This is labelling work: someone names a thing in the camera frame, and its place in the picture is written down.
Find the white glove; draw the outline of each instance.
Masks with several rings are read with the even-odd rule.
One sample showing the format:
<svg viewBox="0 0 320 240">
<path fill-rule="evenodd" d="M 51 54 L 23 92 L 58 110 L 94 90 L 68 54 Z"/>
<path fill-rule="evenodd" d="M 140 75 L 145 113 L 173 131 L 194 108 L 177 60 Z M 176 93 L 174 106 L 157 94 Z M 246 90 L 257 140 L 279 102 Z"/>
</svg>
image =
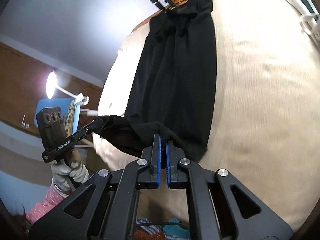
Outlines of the white glove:
<svg viewBox="0 0 320 240">
<path fill-rule="evenodd" d="M 85 165 L 78 161 L 71 162 L 71 168 L 63 163 L 53 163 L 51 171 L 53 175 L 52 182 L 58 193 L 67 193 L 70 191 L 70 185 L 66 180 L 66 176 L 70 176 L 75 182 L 84 183 L 88 180 L 89 172 Z"/>
</svg>

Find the black garment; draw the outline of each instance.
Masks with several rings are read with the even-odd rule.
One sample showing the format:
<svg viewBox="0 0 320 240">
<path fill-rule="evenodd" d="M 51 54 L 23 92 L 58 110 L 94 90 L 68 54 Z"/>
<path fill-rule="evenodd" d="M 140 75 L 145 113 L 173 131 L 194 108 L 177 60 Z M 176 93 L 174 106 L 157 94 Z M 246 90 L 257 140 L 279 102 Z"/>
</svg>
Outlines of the black garment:
<svg viewBox="0 0 320 240">
<path fill-rule="evenodd" d="M 151 18 L 125 117 L 161 122 L 199 162 L 209 139 L 217 79 L 212 0 L 189 0 Z"/>
<path fill-rule="evenodd" d="M 126 118 L 117 115 L 99 118 L 105 125 L 95 133 L 124 153 L 140 158 L 142 150 L 152 146 L 154 135 L 159 133 L 164 141 L 173 140 L 176 147 L 184 150 L 187 158 L 190 156 L 179 137 L 160 122 L 130 124 Z"/>
</svg>

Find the mattress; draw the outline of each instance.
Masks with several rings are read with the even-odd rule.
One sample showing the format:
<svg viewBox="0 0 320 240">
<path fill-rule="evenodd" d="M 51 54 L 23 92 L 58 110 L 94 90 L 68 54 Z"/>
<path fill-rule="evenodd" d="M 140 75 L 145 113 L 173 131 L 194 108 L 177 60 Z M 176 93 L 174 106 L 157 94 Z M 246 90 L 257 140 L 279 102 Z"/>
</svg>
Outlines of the mattress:
<svg viewBox="0 0 320 240">
<path fill-rule="evenodd" d="M 217 87 L 208 150 L 199 164 L 228 169 L 293 230 L 320 197 L 320 54 L 285 0 L 213 0 Z M 149 32 L 121 45 L 99 115 L 124 115 Z M 136 158 L 94 135 L 112 170 Z M 173 217 L 188 220 L 184 190 L 144 191 Z"/>
</svg>

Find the camera lens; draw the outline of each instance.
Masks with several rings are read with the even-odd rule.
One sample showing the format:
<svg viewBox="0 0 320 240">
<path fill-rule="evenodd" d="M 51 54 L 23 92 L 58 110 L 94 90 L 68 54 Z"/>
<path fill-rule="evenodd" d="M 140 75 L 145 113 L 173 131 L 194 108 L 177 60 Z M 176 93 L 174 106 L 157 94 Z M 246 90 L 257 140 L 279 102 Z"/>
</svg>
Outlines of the camera lens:
<svg viewBox="0 0 320 240">
<path fill-rule="evenodd" d="M 56 115 L 56 113 L 52 113 L 52 119 L 53 119 L 54 121 L 57 120 L 57 115 Z"/>
</svg>

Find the lamp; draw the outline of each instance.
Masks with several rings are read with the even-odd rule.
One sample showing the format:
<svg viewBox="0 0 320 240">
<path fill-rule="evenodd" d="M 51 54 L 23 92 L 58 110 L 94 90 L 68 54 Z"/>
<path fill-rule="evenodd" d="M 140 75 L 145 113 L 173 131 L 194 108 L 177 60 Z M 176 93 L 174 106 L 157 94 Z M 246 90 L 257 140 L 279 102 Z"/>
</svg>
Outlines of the lamp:
<svg viewBox="0 0 320 240">
<path fill-rule="evenodd" d="M 63 89 L 62 87 L 57 85 L 57 78 L 56 78 L 56 73 L 52 71 L 47 79 L 47 85 L 46 85 L 46 92 L 47 92 L 47 97 L 51 99 L 53 97 L 55 89 L 59 89 L 61 92 L 67 94 L 68 96 L 71 96 L 75 98 L 75 104 L 81 102 L 82 105 L 87 105 L 89 102 L 89 97 L 85 97 L 82 93 L 79 95 L 74 95 L 70 93 L 69 91 Z"/>
</svg>

